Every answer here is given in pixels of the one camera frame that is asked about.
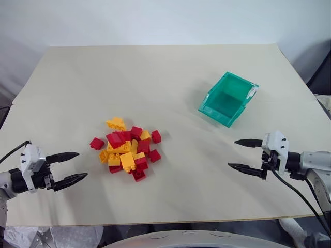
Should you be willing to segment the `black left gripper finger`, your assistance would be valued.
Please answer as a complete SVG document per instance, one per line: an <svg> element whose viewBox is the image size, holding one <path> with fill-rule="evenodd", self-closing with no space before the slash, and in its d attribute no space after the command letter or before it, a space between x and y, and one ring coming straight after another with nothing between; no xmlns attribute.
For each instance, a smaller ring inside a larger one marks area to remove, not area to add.
<svg viewBox="0 0 331 248"><path fill-rule="evenodd" d="M63 180L54 183L53 190L59 191L64 188L70 187L77 182L83 180L87 175L88 173L79 173L65 177Z"/></svg>
<svg viewBox="0 0 331 248"><path fill-rule="evenodd" d="M65 162L68 160L71 160L75 157L77 157L79 155L79 153L77 152L63 152L63 153L57 153L57 154L53 154L50 156L46 156L46 162L48 164L52 164L52 163L61 163L61 162Z"/></svg>

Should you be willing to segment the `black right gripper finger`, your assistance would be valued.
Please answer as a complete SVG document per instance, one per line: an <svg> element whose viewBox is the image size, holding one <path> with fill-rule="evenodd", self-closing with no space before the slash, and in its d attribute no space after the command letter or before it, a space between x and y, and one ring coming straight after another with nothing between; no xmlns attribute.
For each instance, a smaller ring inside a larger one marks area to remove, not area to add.
<svg viewBox="0 0 331 248"><path fill-rule="evenodd" d="M258 177L262 180L266 180L267 170L251 168L248 165L238 164L238 163L228 163L231 168L247 175Z"/></svg>
<svg viewBox="0 0 331 248"><path fill-rule="evenodd" d="M244 146L244 147L250 147L250 148L255 148L255 147L262 147L262 140L260 139L240 139L235 141L235 144Z"/></svg>

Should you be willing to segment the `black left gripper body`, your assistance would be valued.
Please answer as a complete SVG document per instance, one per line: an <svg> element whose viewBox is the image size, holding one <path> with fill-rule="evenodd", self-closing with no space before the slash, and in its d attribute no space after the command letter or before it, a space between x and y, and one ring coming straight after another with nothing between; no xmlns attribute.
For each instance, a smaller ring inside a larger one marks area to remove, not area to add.
<svg viewBox="0 0 331 248"><path fill-rule="evenodd" d="M55 163L55 156L46 156L40 170L32 175L32 182L36 189L53 189L55 182L50 171L50 164Z"/></svg>

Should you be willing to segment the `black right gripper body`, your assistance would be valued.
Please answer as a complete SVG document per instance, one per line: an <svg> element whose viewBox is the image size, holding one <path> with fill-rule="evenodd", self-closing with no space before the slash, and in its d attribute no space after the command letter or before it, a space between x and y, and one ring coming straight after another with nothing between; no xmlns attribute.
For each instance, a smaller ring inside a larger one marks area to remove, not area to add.
<svg viewBox="0 0 331 248"><path fill-rule="evenodd" d="M266 179L268 171L279 171L280 160L278 159L278 152L275 150L267 153L266 151L262 152L262 179Z"/></svg>

